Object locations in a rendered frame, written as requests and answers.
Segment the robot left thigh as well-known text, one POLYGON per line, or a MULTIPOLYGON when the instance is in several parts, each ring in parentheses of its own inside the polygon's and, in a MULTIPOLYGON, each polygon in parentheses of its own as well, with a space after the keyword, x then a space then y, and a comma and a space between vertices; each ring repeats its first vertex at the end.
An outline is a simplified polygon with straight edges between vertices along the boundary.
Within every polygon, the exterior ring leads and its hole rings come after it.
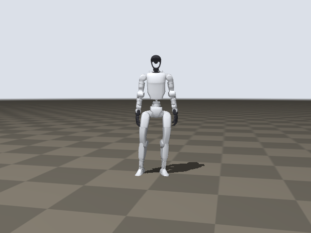
POLYGON ((164 147, 165 144, 169 144, 170 134, 171 134, 171 114, 167 111, 162 111, 162 125, 163 125, 163 138, 160 140, 160 146, 164 147))

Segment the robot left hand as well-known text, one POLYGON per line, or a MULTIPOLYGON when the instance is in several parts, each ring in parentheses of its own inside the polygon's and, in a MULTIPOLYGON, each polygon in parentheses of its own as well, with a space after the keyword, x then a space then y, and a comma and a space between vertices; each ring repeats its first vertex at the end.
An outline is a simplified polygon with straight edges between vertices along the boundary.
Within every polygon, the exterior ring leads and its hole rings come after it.
POLYGON ((176 112, 176 110, 175 109, 173 109, 173 114, 174 114, 174 120, 173 120, 173 122, 172 123, 174 123, 172 126, 174 126, 174 125, 176 125, 177 124, 177 122, 178 122, 178 112, 176 112))

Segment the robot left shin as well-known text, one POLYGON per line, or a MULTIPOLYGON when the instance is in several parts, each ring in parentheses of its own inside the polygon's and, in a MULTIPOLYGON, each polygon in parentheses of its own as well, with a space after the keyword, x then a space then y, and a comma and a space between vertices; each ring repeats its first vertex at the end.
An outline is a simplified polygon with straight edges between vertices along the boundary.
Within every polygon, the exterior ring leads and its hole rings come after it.
POLYGON ((161 155, 161 170, 166 169, 166 161, 168 159, 169 153, 169 144, 165 144, 163 148, 160 148, 160 155, 161 155))

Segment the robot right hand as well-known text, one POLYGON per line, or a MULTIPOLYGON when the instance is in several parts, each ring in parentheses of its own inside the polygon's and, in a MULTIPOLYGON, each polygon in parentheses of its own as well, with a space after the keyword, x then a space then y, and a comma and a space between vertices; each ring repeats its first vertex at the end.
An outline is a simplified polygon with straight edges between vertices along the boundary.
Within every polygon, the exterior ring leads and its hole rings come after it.
POLYGON ((136 123, 140 127, 140 121, 139 121, 140 110, 137 110, 137 113, 135 113, 135 115, 136 115, 136 123))

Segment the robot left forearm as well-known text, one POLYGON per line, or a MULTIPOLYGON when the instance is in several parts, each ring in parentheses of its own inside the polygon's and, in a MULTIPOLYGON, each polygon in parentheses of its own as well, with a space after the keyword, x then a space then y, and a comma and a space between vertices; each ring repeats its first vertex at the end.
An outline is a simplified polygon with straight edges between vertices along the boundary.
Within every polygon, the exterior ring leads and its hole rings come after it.
POLYGON ((170 99, 170 101, 171 101, 171 105, 172 105, 172 112, 173 112, 173 109, 175 109, 176 112, 178 112, 177 103, 176 103, 176 94, 175 94, 175 97, 170 99))

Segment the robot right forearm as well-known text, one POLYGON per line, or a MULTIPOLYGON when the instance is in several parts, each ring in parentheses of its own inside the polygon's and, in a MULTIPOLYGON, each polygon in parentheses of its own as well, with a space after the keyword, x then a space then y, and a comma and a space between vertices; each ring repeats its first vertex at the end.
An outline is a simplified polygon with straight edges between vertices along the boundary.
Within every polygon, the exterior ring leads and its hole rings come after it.
POLYGON ((140 110, 140 113, 141 113, 142 100, 143 99, 137 97, 136 110, 135 110, 136 113, 137 113, 137 110, 140 110))

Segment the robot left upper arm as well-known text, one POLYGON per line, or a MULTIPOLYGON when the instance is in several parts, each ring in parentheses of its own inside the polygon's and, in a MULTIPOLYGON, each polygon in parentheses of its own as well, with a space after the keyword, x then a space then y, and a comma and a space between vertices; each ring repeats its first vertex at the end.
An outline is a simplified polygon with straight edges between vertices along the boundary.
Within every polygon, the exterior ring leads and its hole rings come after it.
POLYGON ((168 81, 168 88, 169 88, 169 92, 168 95, 169 97, 175 97, 175 92, 174 92, 174 84, 173 84, 173 77, 171 74, 166 74, 166 80, 168 81))

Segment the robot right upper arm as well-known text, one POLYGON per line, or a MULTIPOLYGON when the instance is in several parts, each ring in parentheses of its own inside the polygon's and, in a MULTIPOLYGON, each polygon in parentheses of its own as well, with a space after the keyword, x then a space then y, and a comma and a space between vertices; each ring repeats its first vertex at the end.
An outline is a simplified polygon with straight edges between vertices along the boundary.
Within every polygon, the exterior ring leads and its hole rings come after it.
POLYGON ((147 79, 147 74, 142 74, 139 78, 139 84, 138 84, 138 97, 143 98, 144 97, 144 86, 145 86, 145 80, 147 79))

